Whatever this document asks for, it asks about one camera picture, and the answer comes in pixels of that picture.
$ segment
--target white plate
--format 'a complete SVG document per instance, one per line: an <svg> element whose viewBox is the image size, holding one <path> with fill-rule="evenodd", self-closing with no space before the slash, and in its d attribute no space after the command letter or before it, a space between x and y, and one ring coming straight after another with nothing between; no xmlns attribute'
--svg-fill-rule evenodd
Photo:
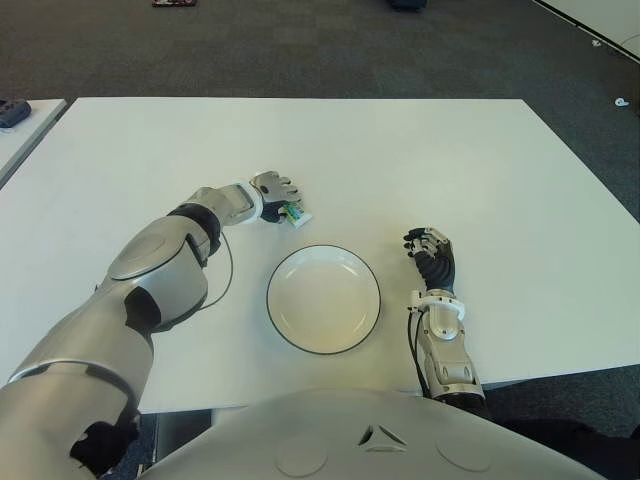
<svg viewBox="0 0 640 480"><path fill-rule="evenodd" d="M313 353L355 347L373 329L380 290L358 256L329 245L298 250L275 269L267 308L273 325L290 343Z"/></svg>

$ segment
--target gray carpet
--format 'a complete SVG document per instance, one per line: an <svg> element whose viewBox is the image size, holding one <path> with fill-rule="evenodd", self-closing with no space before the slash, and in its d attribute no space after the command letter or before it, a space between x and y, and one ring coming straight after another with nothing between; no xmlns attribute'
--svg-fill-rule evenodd
<svg viewBox="0 0 640 480"><path fill-rule="evenodd" d="M19 0L0 18L0 98L523 98L640 220L640 68L530 0L434 0L421 14L384 0ZM639 391L630 367L489 400L628 435Z"/></svg>

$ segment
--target white cable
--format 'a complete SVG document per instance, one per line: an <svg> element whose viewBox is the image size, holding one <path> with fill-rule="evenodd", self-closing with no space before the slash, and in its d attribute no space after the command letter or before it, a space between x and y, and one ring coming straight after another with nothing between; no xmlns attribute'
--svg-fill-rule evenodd
<svg viewBox="0 0 640 480"><path fill-rule="evenodd" d="M229 246L229 241L227 240L227 237L225 236L224 232L220 232L220 233L222 234L222 239L224 240L224 244L227 247L227 252L229 252L229 263L231 264L231 271L229 272L229 280L227 281L227 286L224 287L224 291L218 296L218 298L216 298L212 302L207 303L206 305L203 305L198 309L198 311L204 310L205 308L212 307L216 303L218 303L220 300L222 300L222 298L229 291L229 287L231 287L231 282L233 280L233 255L231 255L231 247Z"/></svg>

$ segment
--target metallic surface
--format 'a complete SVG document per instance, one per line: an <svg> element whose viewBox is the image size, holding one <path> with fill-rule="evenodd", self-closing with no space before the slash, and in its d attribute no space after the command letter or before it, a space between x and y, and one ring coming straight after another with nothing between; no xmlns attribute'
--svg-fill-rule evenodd
<svg viewBox="0 0 640 480"><path fill-rule="evenodd" d="M251 179L251 184L260 192L265 205L300 201L297 187L291 185L289 178L278 175L278 172L270 171L256 175Z"/></svg>
<svg viewBox="0 0 640 480"><path fill-rule="evenodd" d="M366 390L311 390L248 407L142 479L270 480L291 474L318 480L602 479L462 410Z"/></svg>
<svg viewBox="0 0 640 480"><path fill-rule="evenodd" d="M222 226L257 207L238 185L201 188L187 202L208 208ZM153 361L150 334L202 304L210 248L207 232L180 215L152 222L125 246L94 294L49 331L0 389L0 478L94 478L70 457L72 447L96 423L135 423ZM137 310L128 311L125 302L138 289L146 303L129 304ZM110 435L101 432L92 435Z"/></svg>
<svg viewBox="0 0 640 480"><path fill-rule="evenodd" d="M453 301L455 296L446 290L429 290L422 301L428 298L442 300L423 310L418 309L422 315L418 343L425 354L424 369L431 397L437 399L450 393L473 393L484 397L482 385L464 348L465 332L460 311L447 301Z"/></svg>

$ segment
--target black cable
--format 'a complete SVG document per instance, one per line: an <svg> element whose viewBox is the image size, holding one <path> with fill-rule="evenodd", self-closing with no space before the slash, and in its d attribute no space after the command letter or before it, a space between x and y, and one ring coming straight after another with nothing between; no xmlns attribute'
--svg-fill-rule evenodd
<svg viewBox="0 0 640 480"><path fill-rule="evenodd" d="M418 334L420 332L420 324L422 323L422 314L418 319L417 330L415 336L411 337L411 326L413 324L413 312L409 312L409 318L407 319L407 338L409 340L409 350L411 350L411 357L413 358L413 364L416 367L416 373L418 374L418 382L420 382L420 390L422 391L422 396L424 398L431 398L429 393L429 387L427 386L427 381L422 374L422 369L420 368L420 363L418 362Z"/></svg>
<svg viewBox="0 0 640 480"><path fill-rule="evenodd" d="M198 309L198 311L202 311L205 308L212 307L216 303L218 303L220 300L222 300L222 298L229 291L229 287L231 287L231 281L233 280L233 255L231 254L231 247L229 246L229 242L228 242L227 237L225 236L224 232L220 232L220 233L222 234L222 239L224 240L224 244L227 247L227 252L229 252L229 263L231 264L231 272L229 273L229 280L227 281L227 286L224 287L224 291L220 294L220 296L218 298L216 298L215 300L213 300L212 302L209 302L206 305L203 305L202 307L200 307Z"/></svg>

